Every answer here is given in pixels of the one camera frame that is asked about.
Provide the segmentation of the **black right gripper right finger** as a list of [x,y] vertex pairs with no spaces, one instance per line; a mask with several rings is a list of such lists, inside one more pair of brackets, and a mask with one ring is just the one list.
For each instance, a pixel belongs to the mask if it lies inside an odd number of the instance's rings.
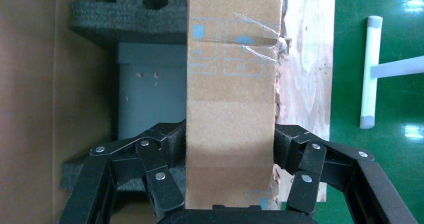
[[355,224],[414,224],[416,219],[374,155],[326,141],[299,125],[275,125],[274,163],[293,176],[285,209],[313,222],[320,183],[343,193]]

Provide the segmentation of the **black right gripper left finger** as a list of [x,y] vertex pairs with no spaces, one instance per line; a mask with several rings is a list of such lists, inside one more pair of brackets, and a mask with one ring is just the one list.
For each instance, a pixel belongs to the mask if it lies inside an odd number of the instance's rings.
[[59,218],[60,224],[108,224],[118,187],[140,179],[159,223],[184,208],[170,172],[183,159],[186,122],[158,123],[128,139],[89,151]]

